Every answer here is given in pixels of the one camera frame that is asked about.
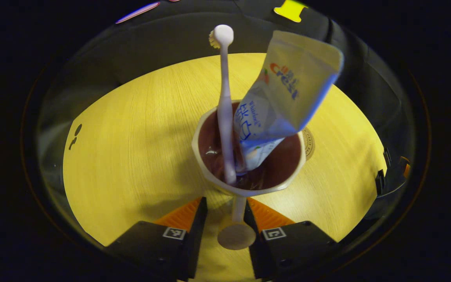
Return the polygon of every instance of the wood grain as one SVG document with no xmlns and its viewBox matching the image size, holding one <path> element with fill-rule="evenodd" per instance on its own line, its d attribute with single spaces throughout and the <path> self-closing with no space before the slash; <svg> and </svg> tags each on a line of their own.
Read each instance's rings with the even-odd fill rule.
<svg viewBox="0 0 451 282">
<path fill-rule="evenodd" d="M 229 56 L 233 99 L 244 96 L 264 58 Z M 154 221 L 206 196 L 195 281 L 254 280 L 248 249 L 227 250 L 217 242 L 231 197 L 206 182 L 190 146 L 199 118 L 215 107 L 219 94 L 220 59 L 204 57 L 138 77 L 74 120 L 64 153 L 64 184 L 86 232 L 109 245 L 137 221 Z M 375 175 L 386 171 L 383 146 L 366 117 L 335 86 L 307 128 L 314 152 L 301 173 L 285 190 L 255 199 L 295 222 L 310 220 L 339 241 L 376 197 Z"/>
</svg>

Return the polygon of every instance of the wooden tabletop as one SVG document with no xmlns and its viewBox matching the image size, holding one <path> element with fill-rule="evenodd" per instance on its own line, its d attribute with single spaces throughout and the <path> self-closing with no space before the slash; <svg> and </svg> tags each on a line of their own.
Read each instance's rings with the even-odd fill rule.
<svg viewBox="0 0 451 282">
<path fill-rule="evenodd" d="M 245 95 L 264 58 L 263 53 L 229 55 L 233 99 Z M 231 196 L 206 182 L 190 145 L 199 118 L 216 106 L 219 95 L 220 58 L 204 57 L 138 77 L 74 120 L 64 184 L 86 232 L 109 245 L 137 221 L 154 221 L 206 196 L 208 216 L 192 281 L 254 280 L 248 249 L 227 250 L 217 242 Z M 365 115 L 335 86 L 307 129 L 313 152 L 294 182 L 254 198 L 295 222 L 310 220 L 340 241 L 376 197 L 375 176 L 386 171 L 383 146 Z"/>
</svg>

